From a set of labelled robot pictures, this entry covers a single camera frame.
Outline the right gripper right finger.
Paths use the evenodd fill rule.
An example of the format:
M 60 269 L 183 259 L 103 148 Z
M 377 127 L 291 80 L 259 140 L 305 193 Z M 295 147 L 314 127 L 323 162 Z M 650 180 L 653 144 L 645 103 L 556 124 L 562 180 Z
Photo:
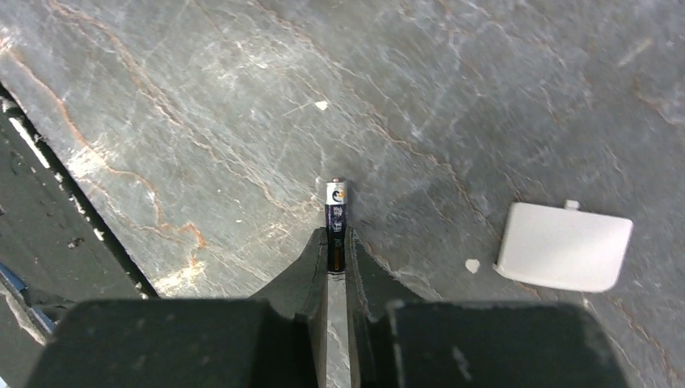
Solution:
M 345 236 L 345 285 L 347 308 L 370 321 L 379 320 L 386 306 L 396 300 L 421 301 L 422 297 L 402 284 L 368 252 L 352 227 Z

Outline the white battery cover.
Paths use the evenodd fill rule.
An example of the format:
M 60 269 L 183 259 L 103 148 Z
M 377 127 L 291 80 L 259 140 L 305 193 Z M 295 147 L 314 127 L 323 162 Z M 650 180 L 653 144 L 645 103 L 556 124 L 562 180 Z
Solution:
M 633 222 L 564 208 L 515 202 L 510 207 L 494 271 L 550 289 L 603 293 L 617 283 Z

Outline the AAA battery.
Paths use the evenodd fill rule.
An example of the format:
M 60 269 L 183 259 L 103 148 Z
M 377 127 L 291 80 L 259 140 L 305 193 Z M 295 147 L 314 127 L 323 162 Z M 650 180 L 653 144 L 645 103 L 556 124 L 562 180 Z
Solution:
M 342 178 L 333 178 L 326 183 L 327 268 L 328 272 L 331 273 L 345 271 L 344 238 L 347 228 L 347 192 L 347 181 Z

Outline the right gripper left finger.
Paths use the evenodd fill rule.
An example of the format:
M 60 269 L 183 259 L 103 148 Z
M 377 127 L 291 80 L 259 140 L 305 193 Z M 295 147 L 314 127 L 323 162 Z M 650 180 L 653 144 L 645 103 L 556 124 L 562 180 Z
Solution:
M 326 318 L 327 247 L 326 230 L 315 229 L 299 257 L 250 297 L 268 301 L 288 319 Z

